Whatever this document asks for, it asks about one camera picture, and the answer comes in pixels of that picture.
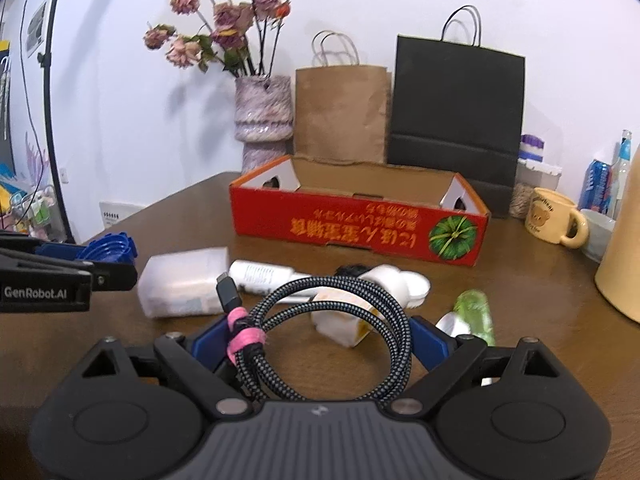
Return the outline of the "purple white container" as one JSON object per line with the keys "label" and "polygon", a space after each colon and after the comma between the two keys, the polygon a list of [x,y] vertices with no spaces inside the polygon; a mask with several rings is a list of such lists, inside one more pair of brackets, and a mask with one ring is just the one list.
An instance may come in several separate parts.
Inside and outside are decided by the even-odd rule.
{"label": "purple white container", "polygon": [[529,159],[534,162],[544,161],[544,140],[533,134],[522,134],[520,149],[518,150],[520,159]]}

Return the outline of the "clear jar with white lid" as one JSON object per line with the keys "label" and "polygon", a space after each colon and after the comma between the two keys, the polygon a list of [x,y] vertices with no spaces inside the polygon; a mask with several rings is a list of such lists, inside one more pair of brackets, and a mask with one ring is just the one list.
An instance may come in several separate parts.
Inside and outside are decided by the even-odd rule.
{"label": "clear jar with white lid", "polygon": [[561,176],[562,168],[559,166],[520,158],[516,167],[515,184],[509,207],[510,216],[524,220],[534,189],[550,188],[555,191]]}

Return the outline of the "yellow bear mug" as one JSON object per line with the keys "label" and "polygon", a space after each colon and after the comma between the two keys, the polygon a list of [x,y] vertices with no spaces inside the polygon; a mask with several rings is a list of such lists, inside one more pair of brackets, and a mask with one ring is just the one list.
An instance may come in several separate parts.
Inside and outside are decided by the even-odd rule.
{"label": "yellow bear mug", "polygon": [[577,204],[548,188],[534,188],[524,226],[544,242],[578,249],[586,244],[589,226]]}

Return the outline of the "black lamp stand pole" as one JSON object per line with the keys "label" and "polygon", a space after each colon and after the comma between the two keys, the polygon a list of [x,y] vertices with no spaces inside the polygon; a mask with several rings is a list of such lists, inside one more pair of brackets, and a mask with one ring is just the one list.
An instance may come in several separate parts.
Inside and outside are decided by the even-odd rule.
{"label": "black lamp stand pole", "polygon": [[43,119],[44,132],[46,133],[47,149],[49,153],[49,162],[51,170],[52,185],[55,192],[56,202],[58,203],[58,211],[62,221],[64,230],[64,240],[67,243],[73,243],[75,237],[70,227],[70,220],[66,211],[64,197],[62,192],[62,183],[58,174],[58,161],[56,160],[52,118],[52,42],[54,32],[54,22],[58,0],[50,0],[49,14],[46,29],[46,40],[44,40],[44,51],[38,55],[38,61],[42,68],[42,91],[43,91]]}

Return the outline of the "blue drink can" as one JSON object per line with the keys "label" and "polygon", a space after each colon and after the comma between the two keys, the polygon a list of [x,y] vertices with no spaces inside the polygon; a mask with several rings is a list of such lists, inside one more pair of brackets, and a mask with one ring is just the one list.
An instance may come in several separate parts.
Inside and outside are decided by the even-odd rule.
{"label": "blue drink can", "polygon": [[580,193],[578,206],[580,209],[588,209],[605,214],[610,202],[610,184],[612,166],[606,162],[593,159],[586,173],[582,192]]}

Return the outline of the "black paper bag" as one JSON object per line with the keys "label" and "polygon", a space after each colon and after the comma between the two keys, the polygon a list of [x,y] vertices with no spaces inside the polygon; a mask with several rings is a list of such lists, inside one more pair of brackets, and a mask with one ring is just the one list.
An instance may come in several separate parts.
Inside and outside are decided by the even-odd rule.
{"label": "black paper bag", "polygon": [[472,4],[469,44],[397,39],[387,160],[461,174],[491,214],[506,218],[520,151],[525,60],[482,45]]}

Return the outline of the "white round travel adapter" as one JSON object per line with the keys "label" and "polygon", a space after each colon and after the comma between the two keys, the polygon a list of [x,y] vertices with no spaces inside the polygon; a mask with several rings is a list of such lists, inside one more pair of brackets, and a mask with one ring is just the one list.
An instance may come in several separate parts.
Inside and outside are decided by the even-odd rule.
{"label": "white round travel adapter", "polygon": [[421,307],[431,290],[426,276],[394,266],[376,266],[361,278],[382,286],[404,309]]}

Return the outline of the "green spray bottle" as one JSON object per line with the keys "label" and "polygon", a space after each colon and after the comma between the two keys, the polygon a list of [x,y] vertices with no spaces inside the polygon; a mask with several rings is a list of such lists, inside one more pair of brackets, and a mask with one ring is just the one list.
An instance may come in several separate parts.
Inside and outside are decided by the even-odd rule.
{"label": "green spray bottle", "polygon": [[496,344],[488,298],[478,289],[462,292],[454,308],[436,323],[436,327],[450,337],[473,335],[483,339],[488,346]]}

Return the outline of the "white spray bottle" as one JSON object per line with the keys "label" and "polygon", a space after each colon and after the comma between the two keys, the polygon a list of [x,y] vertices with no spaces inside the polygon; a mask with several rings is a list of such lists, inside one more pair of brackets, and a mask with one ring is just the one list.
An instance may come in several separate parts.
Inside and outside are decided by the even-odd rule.
{"label": "white spray bottle", "polygon": [[286,283],[309,278],[309,274],[298,273],[288,266],[247,260],[234,260],[228,274],[241,292],[262,297]]}

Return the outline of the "dried pink flowers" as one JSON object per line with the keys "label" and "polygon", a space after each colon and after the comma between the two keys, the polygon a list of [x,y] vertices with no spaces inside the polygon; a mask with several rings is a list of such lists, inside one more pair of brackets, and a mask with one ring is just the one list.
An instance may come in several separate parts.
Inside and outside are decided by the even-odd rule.
{"label": "dried pink flowers", "polygon": [[197,16],[201,26],[186,35],[171,24],[150,25],[143,35],[148,50],[164,50],[178,68],[205,73],[217,63],[235,78],[272,76],[290,0],[170,0],[169,6],[173,14]]}

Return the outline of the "translucent white plastic container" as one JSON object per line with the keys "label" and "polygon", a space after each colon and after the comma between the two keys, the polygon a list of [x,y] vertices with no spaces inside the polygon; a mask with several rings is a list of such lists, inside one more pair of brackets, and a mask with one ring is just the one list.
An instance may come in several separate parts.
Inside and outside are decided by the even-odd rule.
{"label": "translucent white plastic container", "polygon": [[227,247],[171,252],[149,258],[137,284],[147,318],[221,314],[217,278],[229,269]]}

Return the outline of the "blue measuring cups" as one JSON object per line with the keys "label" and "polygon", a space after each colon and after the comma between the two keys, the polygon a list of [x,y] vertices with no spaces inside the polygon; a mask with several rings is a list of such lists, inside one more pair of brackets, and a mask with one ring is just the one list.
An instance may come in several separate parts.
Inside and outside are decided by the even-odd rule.
{"label": "blue measuring cups", "polygon": [[126,233],[107,233],[93,240],[76,255],[76,260],[134,264],[138,251],[134,240]]}

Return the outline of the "cream yellow pot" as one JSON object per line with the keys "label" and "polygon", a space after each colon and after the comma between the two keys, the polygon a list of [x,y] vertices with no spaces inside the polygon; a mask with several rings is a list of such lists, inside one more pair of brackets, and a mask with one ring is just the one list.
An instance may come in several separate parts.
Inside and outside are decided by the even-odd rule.
{"label": "cream yellow pot", "polygon": [[640,321],[640,162],[634,155],[623,207],[594,276],[598,291],[626,318]]}

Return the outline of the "white square plug adapter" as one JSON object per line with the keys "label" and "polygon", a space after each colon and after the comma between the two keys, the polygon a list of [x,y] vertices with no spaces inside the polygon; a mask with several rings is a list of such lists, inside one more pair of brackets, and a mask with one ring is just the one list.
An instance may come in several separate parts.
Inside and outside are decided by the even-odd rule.
{"label": "white square plug adapter", "polygon": [[[369,304],[366,300],[351,292],[345,292],[344,290],[331,287],[321,287],[316,293],[316,296],[312,298],[313,302],[329,300],[351,304],[352,306],[368,311],[381,321],[385,320],[384,316],[378,312],[372,304]],[[363,321],[362,318],[342,311],[314,311],[311,312],[310,317],[314,323],[314,327],[321,335],[330,338],[345,348],[356,347],[356,345],[360,344],[373,330],[373,327],[366,321]]]}

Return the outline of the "red cardboard box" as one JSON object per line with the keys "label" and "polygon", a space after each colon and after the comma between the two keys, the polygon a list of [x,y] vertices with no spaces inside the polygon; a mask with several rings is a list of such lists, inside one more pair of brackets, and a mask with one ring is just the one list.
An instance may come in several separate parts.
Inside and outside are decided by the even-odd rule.
{"label": "red cardboard box", "polygon": [[461,174],[283,156],[229,186],[235,232],[474,266],[490,211]]}

